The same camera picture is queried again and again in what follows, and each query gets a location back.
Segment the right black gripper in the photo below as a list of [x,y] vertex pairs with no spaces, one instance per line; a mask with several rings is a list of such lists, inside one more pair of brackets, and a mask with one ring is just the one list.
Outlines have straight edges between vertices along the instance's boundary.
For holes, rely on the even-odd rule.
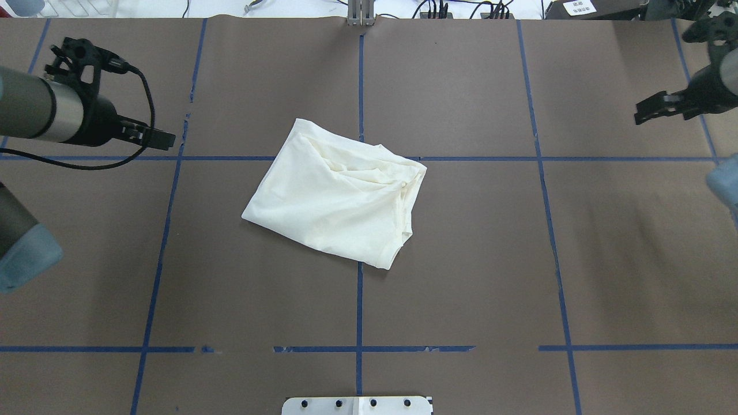
[[711,65],[695,73],[680,93],[660,91],[638,102],[634,121],[635,125],[643,125],[662,116],[681,114],[683,120],[691,120],[699,115],[719,115],[736,106],[736,94],[723,84],[719,69]]

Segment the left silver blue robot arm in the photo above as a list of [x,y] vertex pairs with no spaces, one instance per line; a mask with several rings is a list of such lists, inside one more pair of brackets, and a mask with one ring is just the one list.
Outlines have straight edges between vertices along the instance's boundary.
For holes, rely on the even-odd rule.
[[[176,136],[159,129],[148,87],[142,91],[146,118],[122,115],[112,100],[100,93],[101,71],[85,82],[72,71],[35,76],[2,67],[2,157],[41,162],[82,171],[118,168],[145,150],[172,149]],[[124,142],[131,153],[104,164],[63,160],[52,148],[98,149]],[[42,220],[2,182],[2,293],[15,292],[47,271],[63,257],[61,244]]]

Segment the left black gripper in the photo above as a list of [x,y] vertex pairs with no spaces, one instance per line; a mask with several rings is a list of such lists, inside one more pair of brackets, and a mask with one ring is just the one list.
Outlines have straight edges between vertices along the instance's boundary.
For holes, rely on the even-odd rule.
[[76,145],[98,147],[117,138],[148,149],[167,152],[174,147],[176,135],[164,131],[150,131],[150,126],[139,120],[120,118],[113,103],[98,95],[85,111],[84,122],[76,134]]

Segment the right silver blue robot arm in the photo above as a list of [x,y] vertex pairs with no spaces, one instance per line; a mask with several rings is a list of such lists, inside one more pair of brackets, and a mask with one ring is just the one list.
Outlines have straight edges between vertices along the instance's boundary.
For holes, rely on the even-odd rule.
[[706,117],[714,149],[727,157],[706,176],[717,199],[736,213],[736,49],[727,44],[709,48],[709,64],[691,76],[685,89],[660,91],[636,104],[636,125],[661,116],[684,120]]

